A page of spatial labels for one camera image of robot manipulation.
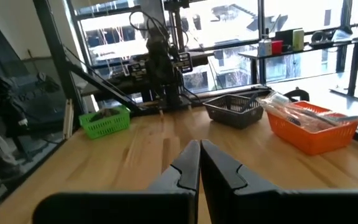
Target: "gray basket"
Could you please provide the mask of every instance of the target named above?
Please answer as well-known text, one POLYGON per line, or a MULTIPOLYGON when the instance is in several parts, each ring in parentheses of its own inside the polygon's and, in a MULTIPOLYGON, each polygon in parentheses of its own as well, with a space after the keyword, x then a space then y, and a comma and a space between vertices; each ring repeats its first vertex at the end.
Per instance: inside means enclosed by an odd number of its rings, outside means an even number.
POLYGON ((249 98, 236 95, 224 95, 205 102, 209 118, 233 128, 243 129, 262 118, 264 109, 257 101, 250 108, 240 113, 249 98))

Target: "orange basket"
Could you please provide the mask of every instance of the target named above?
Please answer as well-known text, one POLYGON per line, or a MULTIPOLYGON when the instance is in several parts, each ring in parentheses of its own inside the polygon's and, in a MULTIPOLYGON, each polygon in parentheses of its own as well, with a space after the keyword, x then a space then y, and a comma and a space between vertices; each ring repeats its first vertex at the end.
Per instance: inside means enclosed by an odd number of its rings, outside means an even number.
MULTIPOLYGON (((306 101, 299 101, 294 104, 303 108, 308 108, 317 113, 330 111, 326 108, 309 104, 306 101)), ((311 133, 283 118, 275 116, 274 114, 267 113, 267 116, 272 131, 278 137, 286 140, 309 155, 317 155, 349 145, 358 127, 358 122, 353 122, 343 126, 311 133)), ((336 113, 333 114, 333 116, 343 117, 345 115, 336 113)))

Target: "clutter on table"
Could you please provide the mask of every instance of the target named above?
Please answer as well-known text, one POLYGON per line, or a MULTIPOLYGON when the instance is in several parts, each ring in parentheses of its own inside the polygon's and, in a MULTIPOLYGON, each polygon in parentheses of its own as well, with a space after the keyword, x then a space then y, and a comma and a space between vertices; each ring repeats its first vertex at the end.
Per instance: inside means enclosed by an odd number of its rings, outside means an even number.
POLYGON ((80 123, 91 139, 100 138, 129 128, 130 111, 125 106, 103 109, 97 113, 80 116, 80 123))
POLYGON ((251 98, 224 95, 205 102, 204 105, 212 120, 233 128, 243 129, 262 118, 264 109, 256 99, 256 94, 251 98))
POLYGON ((346 116, 305 101, 292 103, 277 92, 257 101, 267 112, 272 131, 307 154, 347 146, 358 127, 358 116, 346 116))

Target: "green plastic basket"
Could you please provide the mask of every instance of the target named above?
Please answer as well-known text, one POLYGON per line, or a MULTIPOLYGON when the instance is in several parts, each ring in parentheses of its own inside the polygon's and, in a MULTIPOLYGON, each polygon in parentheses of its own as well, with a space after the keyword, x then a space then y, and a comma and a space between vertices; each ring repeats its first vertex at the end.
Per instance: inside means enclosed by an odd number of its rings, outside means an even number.
POLYGON ((80 116, 80 124, 89 138, 96 139, 129 128, 131 121, 129 110, 125 106, 118 106, 114 109, 120 113, 94 122, 90 122, 90 119, 92 119, 96 113, 80 116))

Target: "wooden table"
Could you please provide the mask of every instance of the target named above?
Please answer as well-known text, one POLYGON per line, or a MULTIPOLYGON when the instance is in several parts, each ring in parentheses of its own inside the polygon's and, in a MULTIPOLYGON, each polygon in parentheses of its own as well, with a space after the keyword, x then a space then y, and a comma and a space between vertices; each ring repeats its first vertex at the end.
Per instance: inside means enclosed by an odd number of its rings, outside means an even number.
MULTIPOLYGON (((78 131, 0 205, 0 224, 31 223, 35 206, 60 191, 145 189, 191 139, 209 139, 285 189, 358 189, 358 142, 307 156, 276 137, 266 115, 245 130, 211 122, 204 108, 134 118, 130 129, 97 140, 78 131)), ((199 223, 210 223, 203 188, 199 223)))

